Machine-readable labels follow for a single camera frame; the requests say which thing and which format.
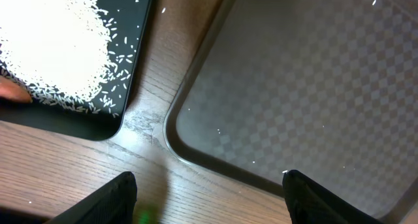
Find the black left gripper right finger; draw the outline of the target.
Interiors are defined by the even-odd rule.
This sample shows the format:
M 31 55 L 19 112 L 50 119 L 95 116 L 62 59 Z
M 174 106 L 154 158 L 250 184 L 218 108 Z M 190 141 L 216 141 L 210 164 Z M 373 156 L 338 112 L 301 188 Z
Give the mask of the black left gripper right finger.
M 293 224 L 380 224 L 298 170 L 282 180 L 284 199 Z

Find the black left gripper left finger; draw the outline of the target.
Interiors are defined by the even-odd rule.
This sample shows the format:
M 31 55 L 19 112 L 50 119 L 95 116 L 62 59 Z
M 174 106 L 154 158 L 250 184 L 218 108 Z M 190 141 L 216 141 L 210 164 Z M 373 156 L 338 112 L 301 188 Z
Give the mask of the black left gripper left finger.
M 132 172 L 122 172 L 48 224 L 131 224 L 137 201 Z

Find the orange carrot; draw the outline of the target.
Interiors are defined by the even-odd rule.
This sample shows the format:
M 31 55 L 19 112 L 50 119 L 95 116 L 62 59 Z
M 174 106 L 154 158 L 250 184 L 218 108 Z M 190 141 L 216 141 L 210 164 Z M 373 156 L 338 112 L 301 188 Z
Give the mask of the orange carrot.
M 30 94 L 18 84 L 1 76 L 1 98 L 16 102 L 16 103 L 31 103 L 32 98 Z

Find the pile of white rice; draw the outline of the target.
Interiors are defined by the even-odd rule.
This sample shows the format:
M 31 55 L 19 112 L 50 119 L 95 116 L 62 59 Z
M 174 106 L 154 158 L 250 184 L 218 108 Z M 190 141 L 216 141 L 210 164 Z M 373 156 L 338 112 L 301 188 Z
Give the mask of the pile of white rice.
M 97 0 L 1 0 L 1 74 L 67 107 L 89 103 L 111 80 L 107 10 Z

